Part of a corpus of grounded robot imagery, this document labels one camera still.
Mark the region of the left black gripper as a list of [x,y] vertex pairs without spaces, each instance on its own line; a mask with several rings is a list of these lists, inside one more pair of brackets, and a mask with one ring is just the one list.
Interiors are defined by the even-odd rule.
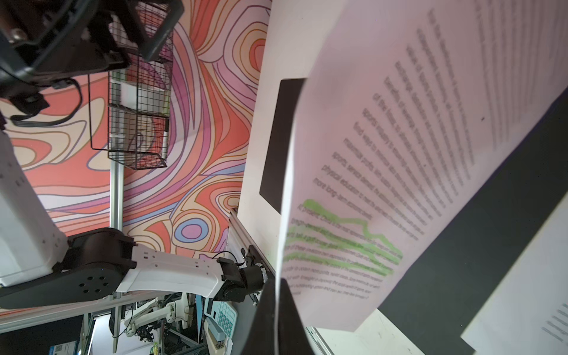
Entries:
[[79,75],[131,63],[111,25],[117,21],[145,60],[154,60],[184,12],[181,1],[148,1],[158,10],[153,34],[143,24],[144,1],[2,1],[1,97],[34,95]]

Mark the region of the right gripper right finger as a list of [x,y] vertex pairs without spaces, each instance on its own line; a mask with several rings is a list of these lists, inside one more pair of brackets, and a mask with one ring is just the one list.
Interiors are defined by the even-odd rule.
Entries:
[[314,355],[288,283],[280,280],[277,306],[277,353]]

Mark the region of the paper sheet green highlight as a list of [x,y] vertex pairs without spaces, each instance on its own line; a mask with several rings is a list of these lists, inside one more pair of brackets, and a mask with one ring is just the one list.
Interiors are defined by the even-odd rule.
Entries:
[[565,1],[350,1],[303,84],[279,273],[360,327],[567,94]]

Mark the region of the white RAY file folder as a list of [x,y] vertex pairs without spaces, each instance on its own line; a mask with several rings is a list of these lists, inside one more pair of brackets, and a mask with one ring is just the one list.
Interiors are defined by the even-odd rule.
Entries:
[[566,191],[562,93],[377,309],[426,354],[473,353],[461,331]]

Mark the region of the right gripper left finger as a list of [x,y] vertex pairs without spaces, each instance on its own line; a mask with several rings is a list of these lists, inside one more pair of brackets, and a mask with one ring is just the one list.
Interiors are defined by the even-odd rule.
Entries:
[[277,305],[275,281],[269,280],[263,287],[260,301],[242,350],[245,355],[275,355],[277,349],[277,331],[275,330],[275,309]]

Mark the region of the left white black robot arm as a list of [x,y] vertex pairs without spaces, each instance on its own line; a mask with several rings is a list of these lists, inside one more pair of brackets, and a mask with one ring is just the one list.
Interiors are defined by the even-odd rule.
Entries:
[[226,250],[270,1],[1,3],[1,307],[241,302]]

